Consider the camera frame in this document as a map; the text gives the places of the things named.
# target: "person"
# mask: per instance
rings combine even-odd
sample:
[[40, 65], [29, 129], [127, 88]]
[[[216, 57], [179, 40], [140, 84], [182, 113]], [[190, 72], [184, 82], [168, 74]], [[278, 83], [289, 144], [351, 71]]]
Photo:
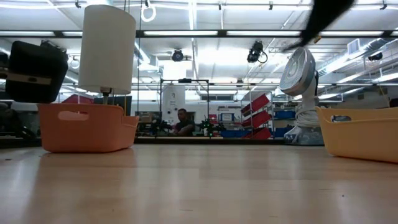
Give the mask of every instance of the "person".
[[186, 109], [178, 110], [179, 123], [175, 125], [175, 134], [178, 136], [192, 136], [195, 130], [195, 123], [188, 119]]

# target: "wooden floor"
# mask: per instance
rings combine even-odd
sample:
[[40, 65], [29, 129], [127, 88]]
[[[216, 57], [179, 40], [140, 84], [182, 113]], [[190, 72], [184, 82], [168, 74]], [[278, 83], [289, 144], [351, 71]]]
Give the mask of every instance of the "wooden floor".
[[0, 223], [398, 223], [398, 165], [323, 147], [0, 151]]

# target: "white fan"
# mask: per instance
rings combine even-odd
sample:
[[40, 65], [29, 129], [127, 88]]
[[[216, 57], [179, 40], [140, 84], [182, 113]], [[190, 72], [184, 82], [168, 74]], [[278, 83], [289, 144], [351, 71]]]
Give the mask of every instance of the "white fan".
[[322, 145], [323, 138], [315, 105], [318, 73], [315, 59], [309, 49], [299, 47], [285, 67], [279, 88], [287, 95], [302, 95], [302, 104], [296, 113], [296, 127], [285, 134], [287, 143], [299, 145]]

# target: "orange plastic basket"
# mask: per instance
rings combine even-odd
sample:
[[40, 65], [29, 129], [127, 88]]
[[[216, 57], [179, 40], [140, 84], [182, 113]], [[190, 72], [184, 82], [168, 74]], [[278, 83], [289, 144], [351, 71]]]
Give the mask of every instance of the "orange plastic basket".
[[138, 116], [120, 106], [40, 104], [43, 148], [49, 152], [113, 152], [134, 143]]
[[[323, 140], [335, 156], [398, 162], [398, 108], [339, 110], [317, 108]], [[351, 121], [334, 123], [332, 116]]]

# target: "yellow plastic basket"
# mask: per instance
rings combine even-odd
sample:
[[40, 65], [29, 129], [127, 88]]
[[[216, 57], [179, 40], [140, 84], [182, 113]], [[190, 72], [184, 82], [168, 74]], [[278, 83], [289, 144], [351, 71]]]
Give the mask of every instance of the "yellow plastic basket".
[[[398, 108], [340, 110], [317, 107], [323, 140], [334, 156], [398, 163]], [[333, 116], [351, 121], [334, 123]]]

